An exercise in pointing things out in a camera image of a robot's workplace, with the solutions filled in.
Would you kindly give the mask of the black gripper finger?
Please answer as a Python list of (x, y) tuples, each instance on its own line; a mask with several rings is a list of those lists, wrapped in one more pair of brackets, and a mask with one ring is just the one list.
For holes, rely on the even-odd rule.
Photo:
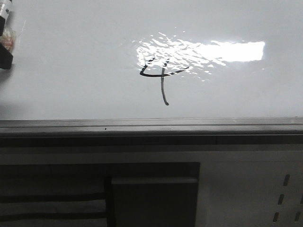
[(5, 23), (6, 23), (6, 18), (3, 16), (0, 16), (0, 36), (3, 35)]
[(13, 55), (1, 44), (0, 45), (0, 68), (10, 70), (12, 67)]

